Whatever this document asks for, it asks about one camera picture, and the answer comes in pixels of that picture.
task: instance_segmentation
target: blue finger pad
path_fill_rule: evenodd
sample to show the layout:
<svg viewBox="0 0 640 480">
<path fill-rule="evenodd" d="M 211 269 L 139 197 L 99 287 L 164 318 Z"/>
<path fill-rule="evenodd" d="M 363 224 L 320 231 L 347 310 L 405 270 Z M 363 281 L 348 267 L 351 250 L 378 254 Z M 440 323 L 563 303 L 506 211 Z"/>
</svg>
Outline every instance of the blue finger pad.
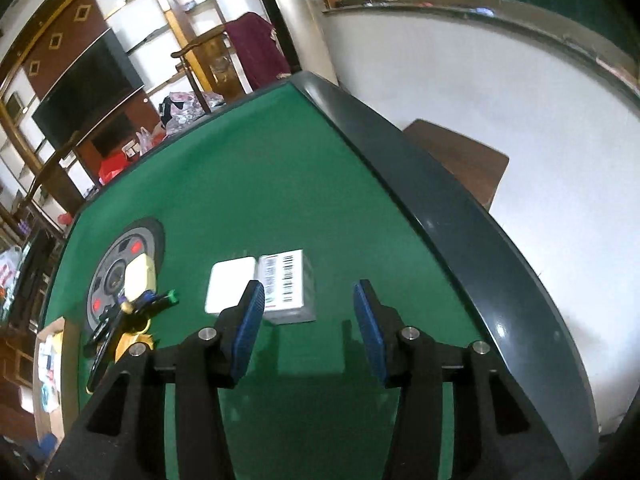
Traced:
<svg viewBox="0 0 640 480">
<path fill-rule="evenodd" d="M 385 383 L 388 375 L 386 371 L 385 343 L 376 318 L 371 311 L 367 295 L 359 283 L 356 284 L 353 291 L 353 307 L 358 319 L 371 373 L 382 383 Z"/>
<path fill-rule="evenodd" d="M 258 329 L 260 328 L 263 313 L 264 287 L 261 283 L 258 283 L 234 341 L 230 374 L 235 382 L 238 382 L 244 376 L 249 366 L 249 359 L 251 359 L 255 339 L 258 337 Z"/>
</svg>

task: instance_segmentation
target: red bag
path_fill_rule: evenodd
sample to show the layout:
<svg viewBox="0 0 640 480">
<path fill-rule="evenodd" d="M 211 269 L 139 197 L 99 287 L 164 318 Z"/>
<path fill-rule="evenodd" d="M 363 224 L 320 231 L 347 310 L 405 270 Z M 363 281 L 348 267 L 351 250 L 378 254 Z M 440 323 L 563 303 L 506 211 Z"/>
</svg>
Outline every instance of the red bag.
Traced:
<svg viewBox="0 0 640 480">
<path fill-rule="evenodd" d="M 98 176 L 100 182 L 105 186 L 114 176 L 121 173 L 130 162 L 127 160 L 127 155 L 123 152 L 118 152 L 115 155 L 105 158 L 100 165 L 100 171 Z"/>
</svg>

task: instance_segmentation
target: black table edge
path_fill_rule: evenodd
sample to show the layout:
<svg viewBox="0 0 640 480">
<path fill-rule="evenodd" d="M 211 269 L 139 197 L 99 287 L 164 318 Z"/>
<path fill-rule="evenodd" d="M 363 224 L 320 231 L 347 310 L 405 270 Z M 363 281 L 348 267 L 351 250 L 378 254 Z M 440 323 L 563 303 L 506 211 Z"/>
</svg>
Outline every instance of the black table edge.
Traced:
<svg viewBox="0 0 640 480">
<path fill-rule="evenodd" d="M 580 354 L 553 300 L 511 239 L 462 184 L 349 93 L 313 73 L 299 72 L 200 118 L 110 184 L 203 124 L 286 84 L 322 112 L 436 254 L 578 477 L 598 453 L 598 423 Z M 47 287 L 39 330 L 76 222 L 103 192 L 92 196 L 74 218 Z"/>
</svg>

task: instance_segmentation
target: metal screw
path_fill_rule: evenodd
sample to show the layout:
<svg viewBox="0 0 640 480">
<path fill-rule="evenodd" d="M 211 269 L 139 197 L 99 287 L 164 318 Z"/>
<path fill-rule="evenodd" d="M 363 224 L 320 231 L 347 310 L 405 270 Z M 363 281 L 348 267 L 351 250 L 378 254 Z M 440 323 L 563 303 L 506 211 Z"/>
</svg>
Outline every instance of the metal screw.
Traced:
<svg viewBox="0 0 640 480">
<path fill-rule="evenodd" d="M 409 341 L 413 341 L 420 337 L 420 331 L 414 326 L 405 326 L 401 330 L 400 335 Z"/>
<path fill-rule="evenodd" d="M 488 354 L 489 350 L 491 350 L 489 343 L 485 343 L 484 341 L 474 341 L 474 343 L 471 345 L 471 348 L 473 348 L 474 351 L 476 353 L 479 353 L 480 355 Z"/>
<path fill-rule="evenodd" d="M 144 343 L 133 343 L 133 345 L 129 347 L 129 353 L 134 357 L 142 355 L 143 353 L 145 353 L 145 351 L 146 345 Z"/>
<path fill-rule="evenodd" d="M 216 329 L 211 328 L 210 326 L 207 326 L 206 328 L 203 328 L 198 332 L 198 337 L 204 341 L 209 341 L 210 339 L 215 338 L 215 336 L 217 335 L 218 332 L 216 332 Z"/>
</svg>

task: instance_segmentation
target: maroon shirt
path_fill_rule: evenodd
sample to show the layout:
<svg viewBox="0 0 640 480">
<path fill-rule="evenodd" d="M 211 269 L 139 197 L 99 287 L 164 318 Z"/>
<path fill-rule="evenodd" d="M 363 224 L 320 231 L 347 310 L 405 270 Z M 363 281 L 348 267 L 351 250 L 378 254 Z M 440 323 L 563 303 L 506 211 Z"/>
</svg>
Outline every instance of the maroon shirt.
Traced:
<svg viewBox="0 0 640 480">
<path fill-rule="evenodd" d="M 291 72 L 289 63 L 271 37 L 273 30 L 271 23 L 254 12 L 226 24 L 226 33 L 254 90 L 273 83 L 280 74 Z"/>
</svg>

